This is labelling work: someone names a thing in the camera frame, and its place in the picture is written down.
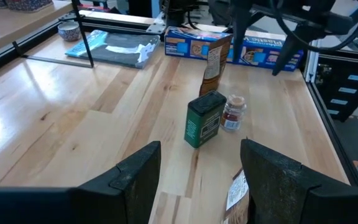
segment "jar lid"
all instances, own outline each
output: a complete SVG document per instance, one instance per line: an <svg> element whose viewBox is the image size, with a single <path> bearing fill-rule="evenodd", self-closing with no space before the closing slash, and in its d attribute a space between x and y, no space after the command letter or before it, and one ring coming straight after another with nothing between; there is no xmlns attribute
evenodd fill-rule
<svg viewBox="0 0 358 224"><path fill-rule="evenodd" d="M246 107L246 99L242 96L236 96L234 94L229 95L227 103L231 108L242 109Z"/></svg>

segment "white label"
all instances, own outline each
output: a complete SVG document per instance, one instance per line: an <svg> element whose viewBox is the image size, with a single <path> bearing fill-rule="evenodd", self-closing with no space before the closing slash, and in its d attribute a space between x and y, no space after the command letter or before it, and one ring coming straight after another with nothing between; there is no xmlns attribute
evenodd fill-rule
<svg viewBox="0 0 358 224"><path fill-rule="evenodd" d="M240 199L242 199L248 191L248 183L246 180L246 175L244 171L234 179L233 184L231 184L229 193L227 194L227 203L226 210L235 205Z"/></svg>
<svg viewBox="0 0 358 224"><path fill-rule="evenodd" d="M205 70L205 79L214 78L219 75L221 68L222 46L208 52L208 62Z"/></svg>
<svg viewBox="0 0 358 224"><path fill-rule="evenodd" d="M239 129L240 128L240 121L229 121L229 120L226 120L224 122L224 127L227 128L227 129Z"/></svg>
<svg viewBox="0 0 358 224"><path fill-rule="evenodd" d="M358 75L349 75L347 79L358 81Z"/></svg>
<svg viewBox="0 0 358 224"><path fill-rule="evenodd" d="M357 90L355 89L345 88L345 87L340 87L338 91L341 91L343 93L352 93L352 94L355 94L357 92Z"/></svg>
<svg viewBox="0 0 358 224"><path fill-rule="evenodd" d="M339 105L346 105L347 101L346 100L337 100L337 99L332 99L331 103L335 103L335 104L339 104Z"/></svg>
<svg viewBox="0 0 358 224"><path fill-rule="evenodd" d="M328 110L328 113L329 113L329 114L335 114L335 115L337 115L337 114L339 114L339 111L336 111L336 110Z"/></svg>

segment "glass jar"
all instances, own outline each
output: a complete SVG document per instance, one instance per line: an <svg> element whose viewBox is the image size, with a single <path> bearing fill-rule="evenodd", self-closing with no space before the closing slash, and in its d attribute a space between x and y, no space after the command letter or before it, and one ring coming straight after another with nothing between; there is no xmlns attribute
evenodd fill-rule
<svg viewBox="0 0 358 224"><path fill-rule="evenodd" d="M242 117L246 112L246 100L242 96L230 95L224 106L221 127L225 131L236 131L240 128Z"/></svg>

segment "barcode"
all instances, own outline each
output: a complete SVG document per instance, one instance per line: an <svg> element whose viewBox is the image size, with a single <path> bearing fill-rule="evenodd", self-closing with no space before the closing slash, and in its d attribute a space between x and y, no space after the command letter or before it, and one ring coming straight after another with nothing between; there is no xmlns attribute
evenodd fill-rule
<svg viewBox="0 0 358 224"><path fill-rule="evenodd" d="M240 127L240 122L226 120L224 122L224 127L227 129L238 129Z"/></svg>

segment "wooden table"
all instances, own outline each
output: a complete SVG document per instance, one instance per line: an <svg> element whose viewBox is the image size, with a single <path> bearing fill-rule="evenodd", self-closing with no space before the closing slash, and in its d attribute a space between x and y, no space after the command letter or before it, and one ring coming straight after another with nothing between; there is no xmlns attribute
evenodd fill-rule
<svg viewBox="0 0 358 224"><path fill-rule="evenodd" d="M54 36L30 54L64 58ZM219 91L246 98L236 133L194 150L183 140L187 104L206 62L168 57L143 69L96 63L93 70L18 59L0 69L0 185L76 186L153 140L162 142L150 223L220 223L241 168L246 137L347 182L299 71L227 65Z"/></svg>
<svg viewBox="0 0 358 224"><path fill-rule="evenodd" d="M53 5L34 13L0 9L0 48L37 30L72 9L71 1L53 1Z"/></svg>

